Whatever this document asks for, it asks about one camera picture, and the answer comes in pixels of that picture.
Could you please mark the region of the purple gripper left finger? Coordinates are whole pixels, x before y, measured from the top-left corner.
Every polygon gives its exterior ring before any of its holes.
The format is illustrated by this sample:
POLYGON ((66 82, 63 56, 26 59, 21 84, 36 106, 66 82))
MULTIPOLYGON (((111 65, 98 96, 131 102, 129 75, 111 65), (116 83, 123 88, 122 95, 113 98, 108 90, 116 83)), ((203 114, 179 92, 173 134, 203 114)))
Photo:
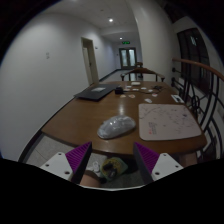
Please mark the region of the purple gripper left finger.
POLYGON ((75 184, 79 184, 91 153, 92 143, 87 142, 72 149, 68 153, 56 153, 41 166, 41 169, 75 184))

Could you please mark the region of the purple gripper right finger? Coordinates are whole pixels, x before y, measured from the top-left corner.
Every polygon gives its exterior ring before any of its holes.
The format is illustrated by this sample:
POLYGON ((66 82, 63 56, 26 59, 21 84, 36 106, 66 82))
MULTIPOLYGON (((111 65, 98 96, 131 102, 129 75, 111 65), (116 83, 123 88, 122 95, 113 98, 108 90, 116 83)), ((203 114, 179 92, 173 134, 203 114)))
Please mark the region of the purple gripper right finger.
POLYGON ((182 169, 182 166, 169 154, 158 154, 140 143, 134 144, 133 153, 145 184, 157 181, 182 169))

